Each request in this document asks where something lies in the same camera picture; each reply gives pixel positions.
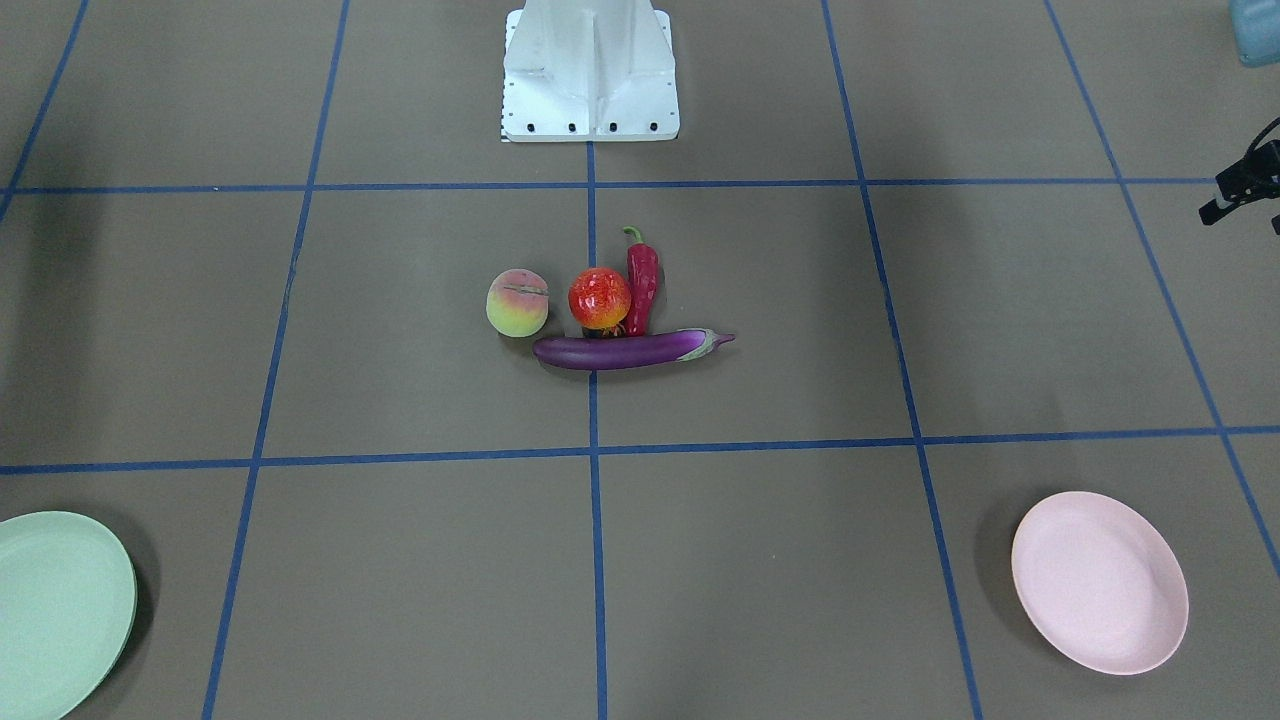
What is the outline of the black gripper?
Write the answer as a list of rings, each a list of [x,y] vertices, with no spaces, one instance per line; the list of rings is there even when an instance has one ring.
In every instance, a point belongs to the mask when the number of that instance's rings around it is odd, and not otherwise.
[[[1213,225],[1230,213],[1261,200],[1279,199],[1279,141],[1251,145],[1240,159],[1215,177],[1217,192],[1199,208],[1203,225]]]

